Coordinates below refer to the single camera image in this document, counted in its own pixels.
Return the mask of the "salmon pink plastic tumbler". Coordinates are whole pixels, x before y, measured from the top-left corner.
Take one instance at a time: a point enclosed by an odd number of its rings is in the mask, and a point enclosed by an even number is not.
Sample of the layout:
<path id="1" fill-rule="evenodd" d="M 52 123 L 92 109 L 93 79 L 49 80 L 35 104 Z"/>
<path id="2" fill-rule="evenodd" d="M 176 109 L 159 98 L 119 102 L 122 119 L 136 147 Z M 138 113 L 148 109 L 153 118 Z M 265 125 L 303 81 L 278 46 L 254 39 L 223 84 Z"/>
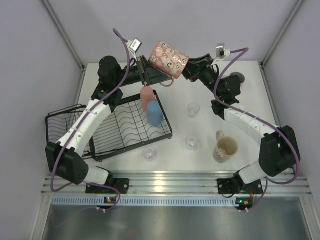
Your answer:
<path id="1" fill-rule="evenodd" d="M 149 102 L 155 101 L 156 97 L 153 89 L 150 86 L 145 86 L 140 90 L 140 103 L 144 111 L 147 111 Z"/>

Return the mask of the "pink ghost pattern mug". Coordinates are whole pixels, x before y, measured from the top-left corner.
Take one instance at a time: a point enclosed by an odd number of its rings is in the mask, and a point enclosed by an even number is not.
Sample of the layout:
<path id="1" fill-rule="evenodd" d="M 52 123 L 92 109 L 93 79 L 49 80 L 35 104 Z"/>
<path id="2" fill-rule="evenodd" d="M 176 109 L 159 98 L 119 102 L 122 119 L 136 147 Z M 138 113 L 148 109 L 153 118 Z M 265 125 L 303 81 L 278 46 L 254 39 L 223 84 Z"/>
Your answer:
<path id="1" fill-rule="evenodd" d="M 148 62 L 156 69 L 170 76 L 171 83 L 163 84 L 163 87 L 171 87 L 186 68 L 190 57 L 169 44 L 158 41 L 152 50 Z"/>

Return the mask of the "pale pink iridescent mug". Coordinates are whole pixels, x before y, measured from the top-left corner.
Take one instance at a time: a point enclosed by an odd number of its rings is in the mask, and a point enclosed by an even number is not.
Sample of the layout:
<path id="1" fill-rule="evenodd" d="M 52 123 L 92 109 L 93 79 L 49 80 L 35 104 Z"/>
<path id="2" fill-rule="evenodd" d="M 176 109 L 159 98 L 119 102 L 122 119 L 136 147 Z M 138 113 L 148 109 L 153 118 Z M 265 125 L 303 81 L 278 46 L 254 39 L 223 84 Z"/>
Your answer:
<path id="1" fill-rule="evenodd" d="M 240 84 L 241 84 L 241 85 L 242 85 L 242 84 L 245 82 L 245 80 L 246 80 L 245 76 L 244 76 L 242 73 L 240 73 L 240 72 L 232 72 L 232 73 L 230 73 L 229 75 L 223 75 L 223 76 L 222 76 L 222 79 L 225 79 L 225 78 L 230 77 L 230 76 L 237 76 L 237 77 L 239 77 L 239 80 L 240 80 Z"/>

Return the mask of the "blue plastic tumbler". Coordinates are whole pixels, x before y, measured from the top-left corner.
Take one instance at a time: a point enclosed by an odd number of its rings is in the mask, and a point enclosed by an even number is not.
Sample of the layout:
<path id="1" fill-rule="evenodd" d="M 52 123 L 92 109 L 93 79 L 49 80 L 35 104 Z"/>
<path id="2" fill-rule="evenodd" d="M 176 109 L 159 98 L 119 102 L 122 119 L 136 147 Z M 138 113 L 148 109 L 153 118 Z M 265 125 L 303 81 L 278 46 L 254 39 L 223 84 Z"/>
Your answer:
<path id="1" fill-rule="evenodd" d="M 147 121 L 152 126 L 160 126 L 164 120 L 160 104 L 157 101 L 150 101 L 147 104 Z"/>

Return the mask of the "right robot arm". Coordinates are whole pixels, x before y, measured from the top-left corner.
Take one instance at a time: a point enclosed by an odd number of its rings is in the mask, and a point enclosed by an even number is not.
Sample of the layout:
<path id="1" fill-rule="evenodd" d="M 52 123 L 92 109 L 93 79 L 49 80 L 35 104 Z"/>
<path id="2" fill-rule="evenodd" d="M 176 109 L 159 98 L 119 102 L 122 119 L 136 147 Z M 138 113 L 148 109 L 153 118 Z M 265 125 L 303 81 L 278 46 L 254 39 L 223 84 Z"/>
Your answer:
<path id="1" fill-rule="evenodd" d="M 213 67 L 214 60 L 209 54 L 182 63 L 186 65 L 182 75 L 187 80 L 200 80 L 214 94 L 215 99 L 211 102 L 214 114 L 237 126 L 260 146 L 258 160 L 231 178 L 235 193 L 245 193 L 253 182 L 262 178 L 269 180 L 293 166 L 296 166 L 296 174 L 300 173 L 301 156 L 294 130 L 288 125 L 278 127 L 255 116 L 237 100 L 245 81 L 241 73 L 224 77 L 224 71 Z"/>

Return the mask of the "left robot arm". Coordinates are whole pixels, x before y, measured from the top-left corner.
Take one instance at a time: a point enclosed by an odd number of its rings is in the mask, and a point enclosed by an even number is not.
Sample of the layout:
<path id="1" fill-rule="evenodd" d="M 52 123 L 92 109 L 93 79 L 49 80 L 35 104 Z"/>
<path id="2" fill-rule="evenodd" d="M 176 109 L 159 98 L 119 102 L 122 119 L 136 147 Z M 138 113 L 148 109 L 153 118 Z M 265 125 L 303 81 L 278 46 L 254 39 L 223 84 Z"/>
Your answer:
<path id="1" fill-rule="evenodd" d="M 105 56 L 99 62 L 98 85 L 87 108 L 75 124 L 57 142 L 48 142 L 45 148 L 49 171 L 70 184 L 87 183 L 96 185 L 103 193 L 114 188 L 112 172 L 89 166 L 82 158 L 87 144 L 105 119 L 119 105 L 129 102 L 122 98 L 121 86 L 142 82 L 146 86 L 169 80 L 170 76 L 151 66 L 144 56 L 121 68 L 113 56 Z"/>

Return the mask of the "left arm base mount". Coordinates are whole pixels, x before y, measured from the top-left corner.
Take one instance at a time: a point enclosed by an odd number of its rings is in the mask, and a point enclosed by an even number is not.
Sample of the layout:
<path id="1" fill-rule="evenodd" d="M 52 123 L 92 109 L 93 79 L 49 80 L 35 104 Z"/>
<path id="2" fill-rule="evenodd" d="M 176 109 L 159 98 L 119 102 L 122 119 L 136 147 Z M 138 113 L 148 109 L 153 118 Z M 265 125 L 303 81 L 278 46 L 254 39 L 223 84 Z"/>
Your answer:
<path id="1" fill-rule="evenodd" d="M 109 176 L 106 182 L 106 186 L 112 187 L 118 190 L 121 194 L 126 194 L 129 190 L 130 180 L 128 178 L 118 178 L 114 177 L 114 174 L 108 170 Z M 86 194 L 116 194 L 116 192 L 109 188 L 104 188 L 100 186 L 86 185 Z"/>

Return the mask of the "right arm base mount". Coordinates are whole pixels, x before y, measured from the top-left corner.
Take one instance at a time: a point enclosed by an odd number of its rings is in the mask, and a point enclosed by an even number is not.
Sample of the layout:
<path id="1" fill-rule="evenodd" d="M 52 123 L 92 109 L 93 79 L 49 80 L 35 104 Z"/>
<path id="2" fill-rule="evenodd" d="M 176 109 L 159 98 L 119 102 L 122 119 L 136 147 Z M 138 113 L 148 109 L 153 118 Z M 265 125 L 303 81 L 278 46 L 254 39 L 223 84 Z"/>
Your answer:
<path id="1" fill-rule="evenodd" d="M 218 193 L 226 198 L 238 194 L 259 195 L 263 193 L 261 180 L 246 184 L 239 174 L 234 174 L 231 178 L 218 178 L 217 188 Z"/>

